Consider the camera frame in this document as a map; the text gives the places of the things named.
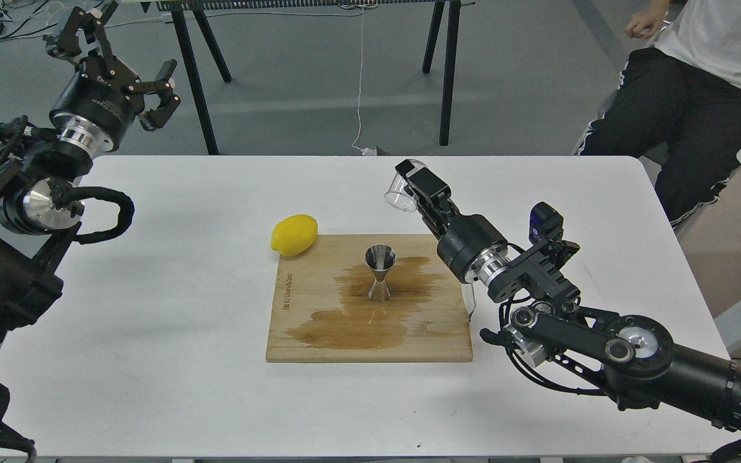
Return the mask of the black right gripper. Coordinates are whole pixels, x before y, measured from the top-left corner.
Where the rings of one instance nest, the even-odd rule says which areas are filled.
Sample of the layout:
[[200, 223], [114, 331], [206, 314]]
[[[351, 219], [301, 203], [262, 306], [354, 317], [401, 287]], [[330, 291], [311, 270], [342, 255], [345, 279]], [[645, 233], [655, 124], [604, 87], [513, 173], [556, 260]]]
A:
[[484, 250], [505, 246], [507, 240], [480, 214], [462, 215], [447, 183], [428, 167], [405, 174], [408, 192], [414, 194], [417, 211], [438, 240], [436, 252], [453, 275], [462, 282], [468, 278], [471, 264]]

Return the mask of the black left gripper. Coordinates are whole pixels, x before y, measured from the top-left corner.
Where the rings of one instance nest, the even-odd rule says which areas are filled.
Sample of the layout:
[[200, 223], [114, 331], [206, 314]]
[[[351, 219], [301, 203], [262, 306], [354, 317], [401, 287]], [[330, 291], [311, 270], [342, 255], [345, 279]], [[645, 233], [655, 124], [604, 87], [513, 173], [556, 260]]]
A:
[[[138, 117], [146, 131], [161, 129], [181, 104], [174, 94], [176, 59], [165, 61], [152, 82], [140, 82], [112, 51], [105, 25], [120, 6], [106, 2], [85, 11], [75, 6], [68, 20], [44, 36], [47, 55], [70, 62], [76, 74], [50, 112], [59, 140], [86, 152], [114, 152]], [[144, 96], [156, 95], [155, 109]]]

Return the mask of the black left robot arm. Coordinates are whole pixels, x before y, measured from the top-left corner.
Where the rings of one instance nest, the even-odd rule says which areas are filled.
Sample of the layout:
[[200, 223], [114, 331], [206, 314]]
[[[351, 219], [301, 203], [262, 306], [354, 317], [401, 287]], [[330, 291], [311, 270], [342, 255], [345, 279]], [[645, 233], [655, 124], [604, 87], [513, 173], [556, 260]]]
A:
[[181, 102], [176, 61], [144, 82], [113, 53], [105, 25], [116, 8], [115, 1], [74, 8], [44, 36], [48, 55], [75, 70], [50, 111], [50, 128], [26, 115], [0, 123], [0, 344], [59, 299], [64, 283], [56, 270], [71, 244], [109, 241], [131, 226], [127, 194], [77, 181], [97, 156], [120, 146], [133, 122], [160, 129]]

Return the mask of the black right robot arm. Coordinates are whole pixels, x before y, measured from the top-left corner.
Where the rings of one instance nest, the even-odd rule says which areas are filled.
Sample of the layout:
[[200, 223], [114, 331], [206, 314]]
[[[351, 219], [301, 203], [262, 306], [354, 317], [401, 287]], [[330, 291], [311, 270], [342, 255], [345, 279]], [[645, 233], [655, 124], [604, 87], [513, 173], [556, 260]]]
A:
[[[563, 217], [540, 202], [529, 214], [528, 249], [507, 241], [482, 215], [464, 215], [449, 185], [423, 163], [395, 167], [403, 194], [438, 240], [436, 252], [463, 284], [482, 282], [499, 305], [497, 332], [482, 329], [512, 364], [538, 386], [608, 397], [618, 410], [667, 404], [727, 431], [741, 431], [741, 361], [677, 345], [661, 323], [580, 302], [562, 274], [579, 250], [563, 237]], [[711, 462], [741, 457], [741, 439], [721, 446]]]

